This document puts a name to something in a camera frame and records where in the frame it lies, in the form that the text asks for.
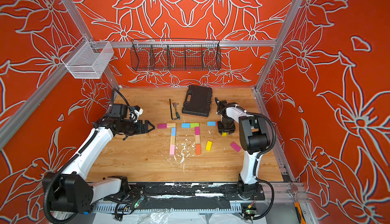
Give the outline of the green block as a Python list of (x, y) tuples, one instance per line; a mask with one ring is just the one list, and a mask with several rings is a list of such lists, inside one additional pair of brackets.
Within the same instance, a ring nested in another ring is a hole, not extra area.
[(196, 128), (196, 127), (199, 127), (200, 124), (198, 122), (193, 122), (193, 123), (190, 123), (190, 127), (191, 128)]

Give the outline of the natural wood block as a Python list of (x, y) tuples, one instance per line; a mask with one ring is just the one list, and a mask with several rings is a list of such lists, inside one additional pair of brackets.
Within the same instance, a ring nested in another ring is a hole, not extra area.
[(170, 145), (175, 145), (175, 142), (176, 142), (176, 137), (175, 136), (171, 136), (170, 137)]
[(168, 123), (167, 124), (167, 128), (175, 128), (176, 127), (176, 123)]
[(201, 144), (200, 135), (195, 135), (195, 143), (196, 144)]

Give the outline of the black plastic tool case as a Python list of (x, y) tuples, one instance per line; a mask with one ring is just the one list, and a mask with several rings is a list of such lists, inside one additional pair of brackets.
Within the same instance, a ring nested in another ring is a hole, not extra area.
[(182, 113), (194, 116), (208, 117), (211, 110), (212, 88), (189, 85)]

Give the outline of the pink block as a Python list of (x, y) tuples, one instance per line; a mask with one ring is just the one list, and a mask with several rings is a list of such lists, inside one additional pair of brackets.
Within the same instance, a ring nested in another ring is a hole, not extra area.
[(175, 155), (175, 145), (170, 145), (169, 155), (174, 156)]

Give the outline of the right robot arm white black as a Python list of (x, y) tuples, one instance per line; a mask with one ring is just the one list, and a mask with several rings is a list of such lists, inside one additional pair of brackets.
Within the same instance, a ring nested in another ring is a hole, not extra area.
[(244, 162), (237, 181), (238, 194), (245, 199), (255, 198), (262, 184), (271, 190), (271, 200), (262, 214), (252, 214), (247, 210), (241, 215), (246, 221), (255, 221), (264, 218), (271, 210), (275, 200), (273, 185), (258, 177), (260, 161), (263, 155), (270, 152), (276, 143), (276, 131), (272, 121), (261, 113), (249, 112), (237, 103), (215, 98), (216, 114), (221, 116), (217, 123), (220, 134), (233, 133), (235, 123), (239, 126), (239, 139), (241, 148), (245, 151)]

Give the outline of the orange block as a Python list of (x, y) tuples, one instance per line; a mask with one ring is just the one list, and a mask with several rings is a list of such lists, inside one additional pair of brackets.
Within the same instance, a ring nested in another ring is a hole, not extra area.
[(201, 144), (196, 144), (196, 155), (202, 154)]

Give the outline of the light blue block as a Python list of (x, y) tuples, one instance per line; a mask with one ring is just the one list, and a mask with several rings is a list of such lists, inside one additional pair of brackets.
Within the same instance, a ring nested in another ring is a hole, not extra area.
[(207, 122), (207, 126), (209, 126), (209, 127), (215, 127), (215, 126), (217, 126), (217, 122), (216, 122), (216, 121), (208, 121), (208, 122)]
[(182, 127), (182, 128), (190, 128), (190, 127), (191, 127), (191, 124), (190, 124), (190, 123), (182, 123), (182, 124), (181, 124), (181, 127)]

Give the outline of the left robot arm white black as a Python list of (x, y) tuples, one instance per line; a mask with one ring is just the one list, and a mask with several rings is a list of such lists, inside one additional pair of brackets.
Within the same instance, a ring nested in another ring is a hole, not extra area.
[(116, 203), (115, 218), (120, 220), (120, 205), (139, 205), (142, 192), (129, 187), (125, 176), (111, 176), (97, 183), (88, 183), (88, 173), (105, 146), (116, 135), (125, 138), (148, 134), (155, 129), (149, 120), (140, 120), (139, 106), (111, 102), (108, 112), (93, 122), (91, 133), (76, 153), (55, 173), (43, 178), (43, 211), (52, 224), (66, 224), (78, 214), (89, 214), (95, 203), (107, 199)]

